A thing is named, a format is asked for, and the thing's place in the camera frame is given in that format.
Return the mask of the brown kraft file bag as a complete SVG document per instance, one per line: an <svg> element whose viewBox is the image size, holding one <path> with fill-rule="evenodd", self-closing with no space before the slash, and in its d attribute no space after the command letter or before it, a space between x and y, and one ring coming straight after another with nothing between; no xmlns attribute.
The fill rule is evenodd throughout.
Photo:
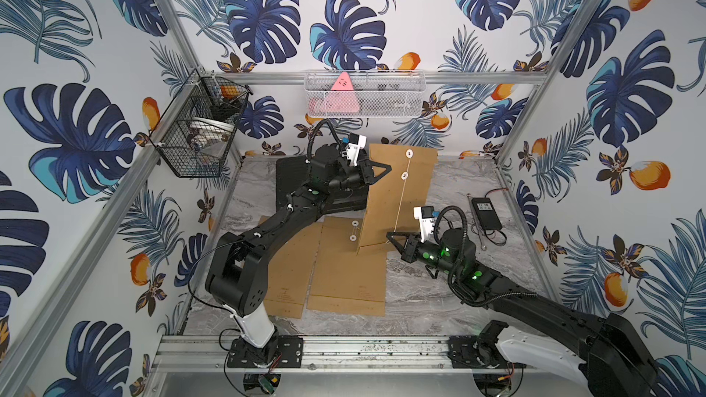
<svg viewBox="0 0 706 397"><path fill-rule="evenodd" d="M300 319L306 303L323 224L315 222L292 237L268 265L268 315Z"/></svg>
<svg viewBox="0 0 706 397"><path fill-rule="evenodd" d="M307 308L335 314L384 316L385 253L362 254L351 240L351 218L327 217L317 252Z"/></svg>
<svg viewBox="0 0 706 397"><path fill-rule="evenodd" d="M358 240L359 255L392 251L386 233L419 230L414 209L427 204L439 155L432 148L375 143L370 146L370 158L389 165L391 171L370 186Z"/></svg>

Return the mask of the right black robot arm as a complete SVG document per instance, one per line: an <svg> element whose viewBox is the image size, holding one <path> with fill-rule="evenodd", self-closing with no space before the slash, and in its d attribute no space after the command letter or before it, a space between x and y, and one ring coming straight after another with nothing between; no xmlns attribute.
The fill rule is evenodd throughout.
<svg viewBox="0 0 706 397"><path fill-rule="evenodd" d="M527 334L493 320L476 336L453 336L448 357L462 369L535 367L585 386L594 396L651 396L659 366L634 326L619 314L579 312L532 292L477 260L468 219L457 206L415 210L419 232L389 232L407 263L447 277L461 304L505 314L533 328Z"/></svg>

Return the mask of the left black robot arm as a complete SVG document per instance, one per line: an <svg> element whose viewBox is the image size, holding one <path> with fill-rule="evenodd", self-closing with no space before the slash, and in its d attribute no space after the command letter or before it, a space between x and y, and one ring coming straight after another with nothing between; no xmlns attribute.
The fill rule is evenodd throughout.
<svg viewBox="0 0 706 397"><path fill-rule="evenodd" d="M364 209L369 187L392 172L391 165L371 160L365 137L341 140L329 119L314 125L305 163L307 178L281 209L240 235L222 235L205 279L207 292L233 316L250 348L266 351L276 343L264 305L274 255L321 217Z"/></svg>

